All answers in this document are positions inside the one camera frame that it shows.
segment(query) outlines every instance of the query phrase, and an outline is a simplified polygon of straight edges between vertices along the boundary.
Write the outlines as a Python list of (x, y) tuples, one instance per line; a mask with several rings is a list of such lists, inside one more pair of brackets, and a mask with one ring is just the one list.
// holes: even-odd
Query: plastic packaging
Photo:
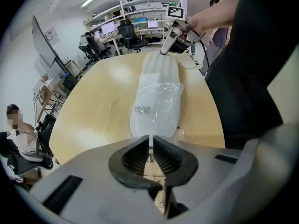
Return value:
[(130, 117), (130, 129), (134, 137), (171, 137), (176, 131), (184, 86), (179, 79), (169, 79), (161, 73), (140, 76)]

